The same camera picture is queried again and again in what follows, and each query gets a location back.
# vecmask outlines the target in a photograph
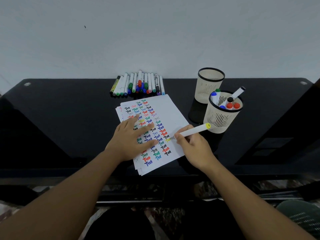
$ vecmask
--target sheet of paper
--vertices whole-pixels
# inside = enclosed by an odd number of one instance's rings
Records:
[[[169,138],[178,129],[188,125],[188,122],[168,95],[124,102],[121,103],[120,107],[117,107],[116,111],[120,121],[139,114],[140,117],[134,125],[135,130],[154,123],[153,129],[137,138],[139,144],[152,139],[159,141],[157,145],[134,158],[134,167],[140,175],[144,175],[184,155],[176,140],[170,140]]]

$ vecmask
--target person's left hand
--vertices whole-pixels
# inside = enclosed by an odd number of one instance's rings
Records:
[[[137,137],[146,133],[154,127],[151,123],[140,129],[134,130],[134,123],[138,120],[139,115],[122,121],[115,129],[112,139],[106,146],[105,150],[111,150],[117,153],[119,163],[135,158],[139,153],[142,153],[148,148],[157,145],[158,140],[150,140],[146,143],[139,144]]]

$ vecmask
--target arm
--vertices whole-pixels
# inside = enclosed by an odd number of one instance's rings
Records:
[[[179,133],[190,128],[193,126],[178,130],[175,134],[177,143],[182,146],[188,161],[217,187],[246,239],[314,239],[230,173],[215,158],[208,142],[199,133],[186,138]]]
[[[137,119],[119,124],[106,149],[95,159],[3,221],[0,239],[78,239],[102,187],[118,164],[158,143],[137,143],[140,134],[153,128],[150,124],[133,130]]]

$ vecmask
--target pile of markers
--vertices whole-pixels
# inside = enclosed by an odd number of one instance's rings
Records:
[[[157,95],[165,95],[165,87],[163,85],[162,76],[152,73],[143,73],[139,70],[137,73],[125,73],[124,76],[118,76],[115,80],[110,94],[113,96],[124,95],[131,93],[156,93]]]
[[[230,97],[228,97],[221,104],[219,104],[221,90],[220,89],[216,89],[214,92],[211,93],[210,99],[215,105],[219,106],[222,109],[227,109],[227,110],[239,109],[240,108],[240,104],[239,103],[234,103],[233,104],[233,102],[244,91],[245,91],[244,87],[239,88]]]

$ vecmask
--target pen holder with markers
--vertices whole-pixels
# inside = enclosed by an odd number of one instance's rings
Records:
[[[218,105],[214,104],[210,99],[210,95],[208,95],[208,106],[205,112],[205,116],[203,119],[203,123],[210,123],[211,128],[208,131],[216,134],[220,134],[226,131],[226,129],[231,125],[232,121],[238,115],[238,113],[243,108],[243,101],[240,97],[234,99],[232,104],[235,103],[240,104],[238,109],[228,110],[222,109],[219,107],[226,99],[228,99],[232,95],[229,91],[222,90],[220,93],[220,99]]]
[[[225,78],[224,72],[211,67],[202,68],[198,71],[198,80],[195,87],[194,98],[202,104],[207,104],[212,91],[220,88]]]

